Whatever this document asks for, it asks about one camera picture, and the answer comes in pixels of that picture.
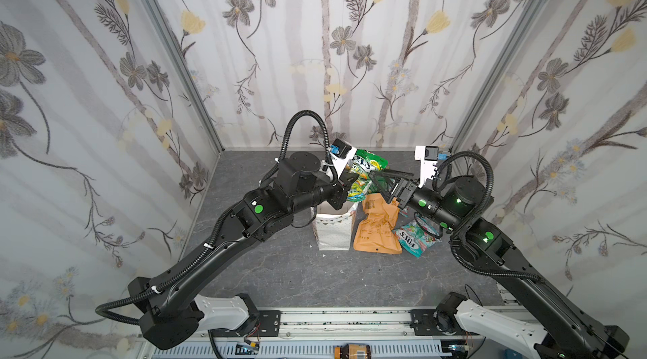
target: metal corner post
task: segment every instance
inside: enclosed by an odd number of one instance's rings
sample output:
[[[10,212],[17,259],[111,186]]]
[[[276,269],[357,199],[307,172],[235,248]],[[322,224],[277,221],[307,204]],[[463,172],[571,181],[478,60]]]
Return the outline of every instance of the metal corner post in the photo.
[[[175,70],[180,75],[180,79],[186,88],[191,104],[198,113],[198,117],[206,130],[207,136],[211,140],[211,143],[217,152],[223,152],[224,147],[222,146],[222,142],[215,131],[205,105],[202,103],[200,93],[198,92],[193,80],[191,80],[191,74],[189,73],[184,57],[182,56],[182,52],[177,47],[177,40],[162,13],[159,3],[157,0],[142,0],[142,2],[144,3],[146,13],[153,22],[155,30],[175,66]]]
[[[483,81],[483,85],[470,106],[465,119],[461,122],[450,147],[451,151],[457,152],[457,150],[463,146],[470,130],[479,117],[481,108],[487,103],[490,94],[495,89],[504,71],[510,65],[516,52],[521,48],[521,45],[526,39],[535,18],[539,15],[547,2],[548,0],[528,0],[528,4],[523,8],[522,15],[514,26],[513,31],[501,50],[501,53],[499,53],[494,66],[492,66],[492,69]]]

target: orange bag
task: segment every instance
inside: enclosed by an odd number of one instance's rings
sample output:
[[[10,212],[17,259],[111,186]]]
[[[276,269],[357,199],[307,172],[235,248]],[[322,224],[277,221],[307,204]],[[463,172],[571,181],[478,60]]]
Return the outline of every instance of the orange bag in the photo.
[[[401,254],[400,242],[392,233],[398,219],[398,202],[394,199],[388,204],[380,193],[370,193],[362,208],[368,217],[359,224],[352,247],[357,251]]]

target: gray table surface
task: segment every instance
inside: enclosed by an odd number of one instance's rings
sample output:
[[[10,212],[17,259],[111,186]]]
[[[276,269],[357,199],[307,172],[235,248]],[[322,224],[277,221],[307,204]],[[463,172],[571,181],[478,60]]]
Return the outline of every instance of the gray table surface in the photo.
[[[390,168],[419,172],[411,152],[382,152]],[[205,195],[187,251],[201,244],[222,212],[259,179],[278,152],[224,152]],[[366,214],[360,209],[357,223]],[[295,217],[295,225],[309,220],[309,212]],[[400,216],[398,226],[408,219]],[[258,307],[280,306],[425,306],[436,305],[450,291],[465,293],[467,283],[484,305],[500,305],[493,279],[460,266],[448,242],[433,245],[416,258],[350,251],[319,251],[312,228],[288,227],[234,261],[201,292],[209,297],[247,293]]]

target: floral wallpaper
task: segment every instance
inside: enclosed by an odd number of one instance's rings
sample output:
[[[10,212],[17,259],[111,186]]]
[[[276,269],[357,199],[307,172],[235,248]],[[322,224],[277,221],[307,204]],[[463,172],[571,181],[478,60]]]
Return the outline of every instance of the floral wallpaper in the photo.
[[[152,27],[139,0],[0,0],[4,356],[133,353],[94,307],[181,254],[217,154]]]
[[[301,109],[359,147],[449,145],[527,2],[158,1],[223,143],[247,148]]]
[[[629,357],[647,331],[646,43],[647,0],[549,0],[463,145],[494,167],[488,219],[628,331]]]

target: blue object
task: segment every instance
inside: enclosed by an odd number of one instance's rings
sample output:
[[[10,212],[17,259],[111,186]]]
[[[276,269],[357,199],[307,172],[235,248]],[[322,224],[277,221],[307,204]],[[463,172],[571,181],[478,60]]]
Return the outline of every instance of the blue object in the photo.
[[[523,359],[523,356],[517,351],[506,349],[503,351],[503,359]]]

